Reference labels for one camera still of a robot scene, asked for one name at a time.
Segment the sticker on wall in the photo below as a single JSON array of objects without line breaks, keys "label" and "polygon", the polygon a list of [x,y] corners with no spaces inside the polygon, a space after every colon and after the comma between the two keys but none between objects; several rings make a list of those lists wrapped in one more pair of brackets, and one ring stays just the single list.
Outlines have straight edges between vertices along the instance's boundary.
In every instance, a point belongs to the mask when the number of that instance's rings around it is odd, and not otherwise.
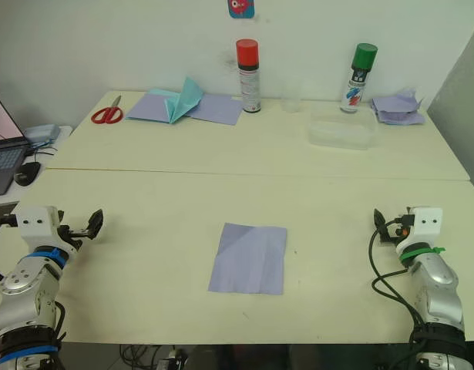
[{"label": "sticker on wall", "polygon": [[228,0],[231,18],[253,18],[254,0]]}]

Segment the laptop keyboard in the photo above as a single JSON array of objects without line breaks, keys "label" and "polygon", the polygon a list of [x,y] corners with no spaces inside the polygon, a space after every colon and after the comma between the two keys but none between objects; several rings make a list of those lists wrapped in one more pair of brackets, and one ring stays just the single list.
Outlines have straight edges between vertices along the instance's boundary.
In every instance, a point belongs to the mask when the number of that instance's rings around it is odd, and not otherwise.
[{"label": "laptop keyboard", "polygon": [[8,170],[13,168],[15,162],[19,158],[22,148],[0,150],[0,170]]}]

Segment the clear plastic box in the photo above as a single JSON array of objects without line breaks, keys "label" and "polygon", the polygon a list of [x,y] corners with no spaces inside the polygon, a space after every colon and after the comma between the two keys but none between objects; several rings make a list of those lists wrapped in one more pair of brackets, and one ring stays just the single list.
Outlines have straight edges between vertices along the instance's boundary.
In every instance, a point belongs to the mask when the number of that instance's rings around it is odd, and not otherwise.
[{"label": "clear plastic box", "polygon": [[312,109],[308,139],[312,144],[366,150],[375,144],[378,122],[370,107],[356,113],[335,109]]}]

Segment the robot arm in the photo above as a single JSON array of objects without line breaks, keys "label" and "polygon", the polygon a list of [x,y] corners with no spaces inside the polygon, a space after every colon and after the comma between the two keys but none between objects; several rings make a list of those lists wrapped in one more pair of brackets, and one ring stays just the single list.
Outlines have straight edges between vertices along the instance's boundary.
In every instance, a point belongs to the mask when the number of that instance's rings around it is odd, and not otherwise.
[{"label": "robot arm", "polygon": [[65,309],[55,302],[59,280],[82,245],[72,238],[95,238],[103,212],[96,211],[79,231],[60,225],[62,217],[54,207],[30,207],[5,218],[5,224],[19,228],[30,253],[0,282],[0,370],[62,368],[57,353]]},{"label": "robot arm", "polygon": [[425,341],[416,355],[420,369],[471,370],[466,360],[462,305],[456,293],[458,277],[440,256],[443,248],[435,247],[440,234],[442,209],[414,207],[395,219],[397,237],[391,237],[383,225],[384,217],[375,210],[375,226],[381,241],[396,245],[401,263],[408,268],[417,292],[415,309],[424,325],[413,333],[417,342]]}]

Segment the spray can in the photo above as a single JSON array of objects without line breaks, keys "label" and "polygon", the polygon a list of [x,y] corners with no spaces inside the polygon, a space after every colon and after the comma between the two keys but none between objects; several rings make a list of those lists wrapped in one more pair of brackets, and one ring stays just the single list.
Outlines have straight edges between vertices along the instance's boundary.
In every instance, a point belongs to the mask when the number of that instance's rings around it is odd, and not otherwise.
[{"label": "spray can", "polygon": [[242,105],[249,113],[261,110],[259,87],[259,44],[253,39],[237,41],[237,60],[242,88]]},{"label": "spray can", "polygon": [[358,110],[363,90],[367,83],[368,73],[374,64],[377,46],[372,44],[358,44],[353,57],[351,69],[353,73],[346,86],[346,91],[341,98],[341,110],[347,113],[354,113]]}]

